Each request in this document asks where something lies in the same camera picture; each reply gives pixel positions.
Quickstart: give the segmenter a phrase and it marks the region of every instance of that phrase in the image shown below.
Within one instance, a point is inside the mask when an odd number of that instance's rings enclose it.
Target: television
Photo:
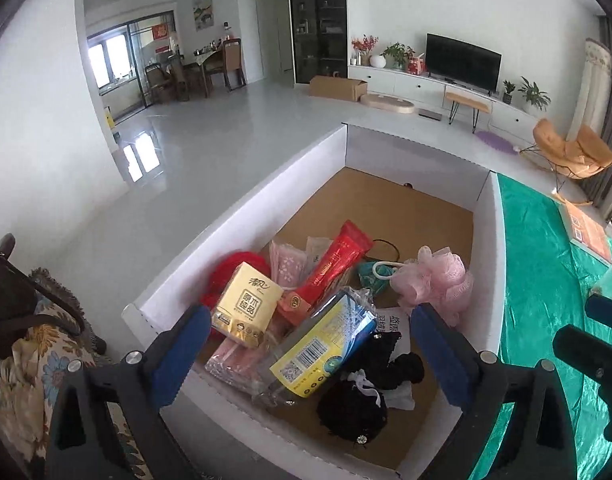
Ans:
[[[427,35],[426,70],[494,92],[502,55],[463,41]]]

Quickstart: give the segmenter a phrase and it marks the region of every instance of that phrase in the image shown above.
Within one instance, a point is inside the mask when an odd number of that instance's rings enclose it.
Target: green plastic sheet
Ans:
[[[498,177],[506,225],[506,301],[499,356],[504,363],[520,366],[534,367],[543,358],[555,363],[575,431],[577,478],[590,480],[612,454],[612,443],[603,435],[608,409],[595,381],[555,357],[552,340],[570,323],[612,345],[612,328],[584,312],[588,291],[608,268],[569,242],[554,200]],[[487,475],[511,412],[512,405],[505,405],[471,480]]]

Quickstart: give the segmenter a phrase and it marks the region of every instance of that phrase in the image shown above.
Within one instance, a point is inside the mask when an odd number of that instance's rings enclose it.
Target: purple mat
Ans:
[[[484,130],[478,131],[475,135],[482,141],[494,148],[498,152],[508,153],[509,155],[517,155],[513,147],[512,142],[508,142],[502,137],[494,134],[493,132],[486,132]]]

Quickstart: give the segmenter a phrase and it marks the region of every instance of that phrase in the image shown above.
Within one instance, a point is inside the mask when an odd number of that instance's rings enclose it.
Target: round white vase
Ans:
[[[524,101],[524,111],[536,119],[541,119],[542,117],[545,117],[546,115],[545,110],[540,110],[539,108],[537,108],[532,103],[529,103],[528,101]]]
[[[384,56],[371,56],[371,66],[374,68],[384,68],[386,66],[386,58]]]

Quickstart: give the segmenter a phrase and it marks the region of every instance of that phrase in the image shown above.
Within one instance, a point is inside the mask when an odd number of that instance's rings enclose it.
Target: barcode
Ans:
[[[292,383],[296,381],[303,372],[301,368],[295,364],[295,361],[289,361],[279,373],[283,375],[288,382]]]
[[[316,337],[306,346],[299,354],[297,354],[297,361],[304,367],[308,368],[315,364],[323,354],[328,352],[328,347],[324,345]]]

